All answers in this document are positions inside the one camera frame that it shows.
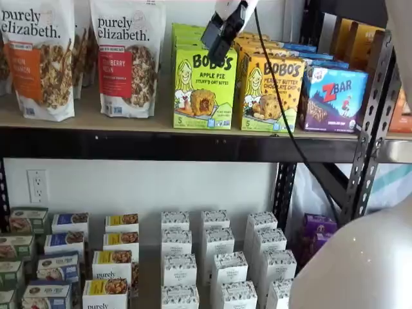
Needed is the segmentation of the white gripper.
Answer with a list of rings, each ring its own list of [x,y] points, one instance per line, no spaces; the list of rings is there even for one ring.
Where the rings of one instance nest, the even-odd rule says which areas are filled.
[[[245,29],[258,0],[216,1],[215,13],[222,24],[209,21],[201,37],[210,60],[224,60],[233,40]]]

